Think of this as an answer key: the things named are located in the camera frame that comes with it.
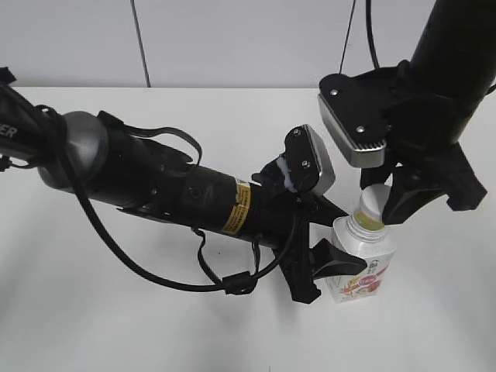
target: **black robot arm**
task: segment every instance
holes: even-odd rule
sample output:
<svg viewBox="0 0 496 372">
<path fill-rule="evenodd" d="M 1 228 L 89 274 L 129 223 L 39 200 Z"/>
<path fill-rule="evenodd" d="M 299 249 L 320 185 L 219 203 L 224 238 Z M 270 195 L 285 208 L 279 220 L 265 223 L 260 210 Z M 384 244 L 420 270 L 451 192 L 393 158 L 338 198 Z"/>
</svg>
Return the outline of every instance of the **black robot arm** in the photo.
<svg viewBox="0 0 496 372">
<path fill-rule="evenodd" d="M 58 115 L 46 106 L 31 106 L 7 82 L 0 85 L 2 169 L 16 165 L 11 158 L 24 160 L 27 167 L 38 168 L 48 186 L 75 193 L 107 246 L 147 280 L 184 291 L 224 290 L 243 295 L 279 266 L 293 300 L 310 303 L 320 295 L 314 280 L 358 274 L 366 267 L 363 260 L 325 239 L 310 249 L 311 222 L 331 226 L 335 218 L 346 214 L 323 197 L 335 177 L 324 143 L 310 126 L 292 129 L 285 139 L 285 151 L 254 174 L 253 183 L 247 183 L 199 165 L 200 145 L 179 129 L 138 129 L 107 112 Z M 188 155 L 150 139 L 165 133 L 189 142 L 198 151 L 198 162 L 193 164 Z M 254 274 L 219 279 L 200 249 L 201 267 L 214 284 L 169 281 L 139 267 L 120 249 L 88 198 L 130 215 L 190 226 L 204 238 L 202 245 L 204 229 L 250 241 L 255 252 L 259 244 L 269 246 L 275 258 Z"/>
</svg>

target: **screw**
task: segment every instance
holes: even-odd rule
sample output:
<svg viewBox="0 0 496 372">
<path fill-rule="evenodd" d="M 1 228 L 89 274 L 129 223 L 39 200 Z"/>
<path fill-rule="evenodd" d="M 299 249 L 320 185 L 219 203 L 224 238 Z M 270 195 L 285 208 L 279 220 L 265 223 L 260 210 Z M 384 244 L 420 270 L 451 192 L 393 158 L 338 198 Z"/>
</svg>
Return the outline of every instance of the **screw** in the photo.
<svg viewBox="0 0 496 372">
<path fill-rule="evenodd" d="M 200 198 L 200 196 L 202 196 L 202 193 L 197 188 L 189 188 L 189 195 L 193 199 L 198 199 L 198 198 Z"/>
</svg>

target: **bottle cap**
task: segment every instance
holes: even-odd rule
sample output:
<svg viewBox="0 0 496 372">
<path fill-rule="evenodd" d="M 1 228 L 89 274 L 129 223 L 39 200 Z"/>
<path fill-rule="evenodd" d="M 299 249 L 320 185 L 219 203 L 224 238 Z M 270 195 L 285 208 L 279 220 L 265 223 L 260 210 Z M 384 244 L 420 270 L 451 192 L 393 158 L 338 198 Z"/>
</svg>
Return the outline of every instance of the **bottle cap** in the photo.
<svg viewBox="0 0 496 372">
<path fill-rule="evenodd" d="M 370 219 L 382 222 L 382 211 L 389 198 L 391 188 L 386 184 L 372 184 L 360 196 L 360 209 Z"/>
</svg>

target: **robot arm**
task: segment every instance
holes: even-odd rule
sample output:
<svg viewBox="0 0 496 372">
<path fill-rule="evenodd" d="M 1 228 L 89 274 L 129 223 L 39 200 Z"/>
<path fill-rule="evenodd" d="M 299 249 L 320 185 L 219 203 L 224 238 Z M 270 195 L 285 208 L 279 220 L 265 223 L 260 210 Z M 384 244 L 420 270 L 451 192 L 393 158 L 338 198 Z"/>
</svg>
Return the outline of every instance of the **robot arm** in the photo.
<svg viewBox="0 0 496 372">
<path fill-rule="evenodd" d="M 444 194 L 453 211 L 486 195 L 458 139 L 494 89 L 494 17 L 492 0 L 437 0 L 411 61 L 320 81 L 322 118 L 350 165 L 363 168 L 360 186 L 393 176 L 386 224 Z"/>
<path fill-rule="evenodd" d="M 363 260 L 338 250 L 326 239 L 310 250 L 309 224 L 331 226 L 335 218 L 346 214 L 322 196 L 335 177 L 324 143 L 310 126 L 292 129 L 284 141 L 285 151 L 254 174 L 253 183 L 247 183 L 199 165 L 200 145 L 179 129 L 138 129 L 107 112 L 58 115 L 51 108 L 31 106 L 6 84 L 0 84 L 0 102 L 3 169 L 15 166 L 11 157 L 24 160 L 27 167 L 38 168 L 48 186 L 75 193 L 111 251 L 149 281 L 183 291 L 224 290 L 243 295 L 279 266 L 293 300 L 310 303 L 320 295 L 314 280 L 358 274 L 366 267 Z M 198 151 L 198 162 L 192 164 L 188 155 L 150 139 L 165 133 L 189 142 Z M 190 226 L 204 238 L 201 246 L 204 229 L 250 241 L 255 253 L 259 244 L 269 246 L 275 258 L 254 274 L 219 279 L 200 248 L 201 268 L 214 284 L 169 281 L 145 271 L 120 249 L 89 198 L 130 215 Z"/>
</svg>

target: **plastic bottle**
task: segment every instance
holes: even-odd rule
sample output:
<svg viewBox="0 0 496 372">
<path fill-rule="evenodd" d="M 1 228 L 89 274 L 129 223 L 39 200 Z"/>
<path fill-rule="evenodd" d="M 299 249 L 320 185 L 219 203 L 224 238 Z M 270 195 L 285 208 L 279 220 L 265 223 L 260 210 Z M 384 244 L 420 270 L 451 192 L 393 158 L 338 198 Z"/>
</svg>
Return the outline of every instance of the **plastic bottle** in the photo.
<svg viewBox="0 0 496 372">
<path fill-rule="evenodd" d="M 326 279 L 336 302 L 375 295 L 396 250 L 388 236 L 388 227 L 381 221 L 390 187 L 373 184 L 365 188 L 359 208 L 332 225 L 332 244 L 347 253 L 363 258 L 367 268 L 358 275 L 342 275 Z"/>
</svg>

